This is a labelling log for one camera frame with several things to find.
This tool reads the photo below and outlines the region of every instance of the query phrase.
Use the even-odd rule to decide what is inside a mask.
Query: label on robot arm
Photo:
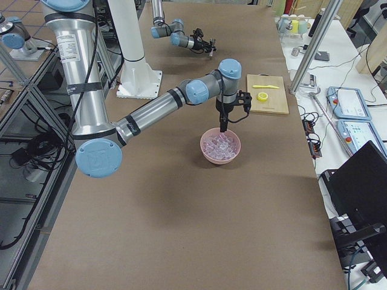
[[[77,37],[75,34],[58,36],[56,40],[60,53],[60,61],[62,63],[80,61]]]

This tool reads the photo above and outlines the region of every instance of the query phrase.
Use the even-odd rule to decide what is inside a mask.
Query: pink bowl
[[[203,151],[203,143],[204,143],[204,139],[206,139],[207,137],[210,137],[210,136],[215,136],[215,135],[219,135],[220,134],[220,128],[212,128],[212,129],[209,129],[206,133],[203,134],[203,136],[200,138],[200,150],[201,152],[203,153],[204,157],[206,157],[206,159],[208,161],[210,161],[211,163],[214,163],[214,164],[226,164],[226,163],[229,163],[231,162],[235,157],[238,156],[239,152],[241,151],[241,140],[239,140],[238,136],[236,135],[236,133],[232,132],[231,130],[227,130],[225,131],[225,135],[227,137],[232,137],[234,139],[234,142],[236,142],[236,152],[235,152],[235,156],[230,158],[230,159],[227,159],[227,160],[217,160],[217,159],[213,159],[211,158],[210,156],[208,156],[204,151]]]

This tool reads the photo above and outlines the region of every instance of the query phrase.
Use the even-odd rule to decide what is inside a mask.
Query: black monitor
[[[346,213],[357,230],[378,223],[387,227],[387,159],[372,141],[335,171],[329,186],[338,214]],[[387,234],[363,241],[387,277]]]

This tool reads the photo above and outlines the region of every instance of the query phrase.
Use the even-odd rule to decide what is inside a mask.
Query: cutting board
[[[278,86],[279,89],[253,89],[253,85],[274,85]],[[248,74],[247,92],[249,92],[252,96],[252,108],[250,112],[289,114],[284,80],[282,77]],[[268,94],[267,101],[262,102],[257,99],[260,92],[266,92]]]

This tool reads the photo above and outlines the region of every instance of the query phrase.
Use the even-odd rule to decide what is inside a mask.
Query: blue cap
[[[186,93],[191,103],[197,105],[208,100],[210,92],[208,87],[201,80],[193,80],[186,86]]]
[[[20,18],[18,18],[17,16],[10,16],[10,17],[7,17],[7,20],[8,20],[9,22],[12,22],[12,23],[22,22],[22,21],[20,20]]]
[[[239,80],[242,76],[242,66],[235,59],[224,59],[219,64],[222,75],[229,79]]]
[[[160,38],[160,35],[158,35],[157,28],[156,27],[151,27],[151,34],[153,38]]]
[[[174,19],[173,21],[172,21],[172,23],[173,22],[179,22],[179,23],[181,23],[181,24],[183,24],[184,25],[184,22],[183,22],[183,20],[181,20],[180,18],[176,18],[176,19]]]
[[[9,33],[4,35],[1,38],[1,41],[3,41],[6,46],[13,48],[14,50],[22,48],[25,43],[24,37],[16,33]]]
[[[179,46],[180,44],[180,35],[176,32],[171,33],[171,44]]]
[[[84,8],[90,0],[41,0],[43,4],[60,12],[75,12]]]
[[[122,162],[121,148],[113,141],[98,138],[83,143],[77,150],[75,160],[84,174],[102,178],[112,175]]]

